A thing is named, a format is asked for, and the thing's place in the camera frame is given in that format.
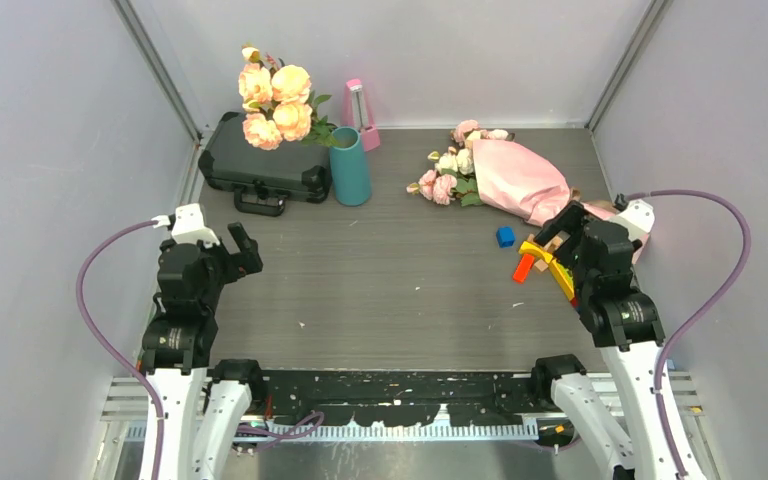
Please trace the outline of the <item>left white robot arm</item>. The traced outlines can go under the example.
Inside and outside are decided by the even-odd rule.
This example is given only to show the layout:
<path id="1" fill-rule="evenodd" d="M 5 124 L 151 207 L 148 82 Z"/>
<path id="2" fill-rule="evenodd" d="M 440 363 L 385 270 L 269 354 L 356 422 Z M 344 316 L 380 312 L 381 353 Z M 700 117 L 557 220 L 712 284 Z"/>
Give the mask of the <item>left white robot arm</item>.
<path id="1" fill-rule="evenodd" d="M 142 479 L 220 478 L 242 415 L 265 405 L 257 361 L 209 365 L 223 288 L 263 268 L 258 243 L 242 224 L 228 230 L 235 253 L 201 238 L 161 245 L 158 310 L 142 340 L 140 372 L 150 394 Z"/>

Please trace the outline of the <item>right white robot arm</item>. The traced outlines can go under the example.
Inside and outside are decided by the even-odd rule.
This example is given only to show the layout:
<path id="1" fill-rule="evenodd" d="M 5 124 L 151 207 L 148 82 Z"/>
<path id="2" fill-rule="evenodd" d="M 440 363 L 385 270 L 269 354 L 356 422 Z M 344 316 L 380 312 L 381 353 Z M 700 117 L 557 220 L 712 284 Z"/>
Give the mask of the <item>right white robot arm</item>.
<path id="1" fill-rule="evenodd" d="M 643 202 L 607 221 L 572 201 L 535 237 L 545 246 L 567 236 L 553 256 L 571 273 L 579 319 L 608 367 L 625 421 L 611 414 L 573 355 L 537 360 L 531 397 L 566 414 L 604 479 L 702 479 L 668 373 L 657 362 L 665 344 L 659 313 L 636 283 L 632 260 L 642 241 L 634 217 L 654 220 Z"/>

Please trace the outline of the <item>pink flower bouquet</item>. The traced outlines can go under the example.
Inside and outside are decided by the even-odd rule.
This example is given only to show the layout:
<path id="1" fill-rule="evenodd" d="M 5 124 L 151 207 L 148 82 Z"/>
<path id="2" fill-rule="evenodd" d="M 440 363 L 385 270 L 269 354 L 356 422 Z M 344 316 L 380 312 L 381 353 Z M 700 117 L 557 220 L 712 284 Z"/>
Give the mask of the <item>pink flower bouquet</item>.
<path id="1" fill-rule="evenodd" d="M 441 206 L 488 205 L 535 227 L 581 199 L 554 164 L 515 142 L 512 132 L 465 120 L 450 137 L 445 151 L 428 155 L 432 167 L 406 186 L 407 193 Z"/>

